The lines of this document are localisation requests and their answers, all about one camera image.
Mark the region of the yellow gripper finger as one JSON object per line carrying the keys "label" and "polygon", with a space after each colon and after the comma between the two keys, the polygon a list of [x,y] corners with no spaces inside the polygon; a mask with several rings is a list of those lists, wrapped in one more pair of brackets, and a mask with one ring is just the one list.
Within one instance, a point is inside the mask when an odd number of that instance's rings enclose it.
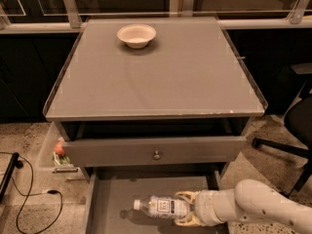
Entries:
{"label": "yellow gripper finger", "polygon": [[177,218],[175,224],[182,227],[197,227],[203,225],[202,221],[195,214],[189,214],[183,218]]}
{"label": "yellow gripper finger", "polygon": [[178,191],[175,197],[183,201],[188,209],[193,209],[198,195],[199,191]]}

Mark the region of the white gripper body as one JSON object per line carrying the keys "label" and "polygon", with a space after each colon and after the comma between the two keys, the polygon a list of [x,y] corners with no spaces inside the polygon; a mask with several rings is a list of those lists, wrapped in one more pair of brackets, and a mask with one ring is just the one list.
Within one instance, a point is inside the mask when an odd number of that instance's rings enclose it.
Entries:
{"label": "white gripper body", "polygon": [[201,226],[216,226],[227,221],[227,196],[216,190],[203,190],[194,202],[194,214]]}

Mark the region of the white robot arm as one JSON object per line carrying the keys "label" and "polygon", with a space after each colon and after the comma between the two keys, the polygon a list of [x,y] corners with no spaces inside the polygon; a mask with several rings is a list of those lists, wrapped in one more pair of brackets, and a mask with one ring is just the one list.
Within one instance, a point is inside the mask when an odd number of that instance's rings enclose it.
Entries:
{"label": "white robot arm", "polygon": [[266,220],[286,225],[299,234],[312,234],[312,209],[258,180],[243,179],[234,188],[224,190],[180,191],[176,196],[190,206],[186,216],[175,220],[178,226],[212,227],[229,221]]}

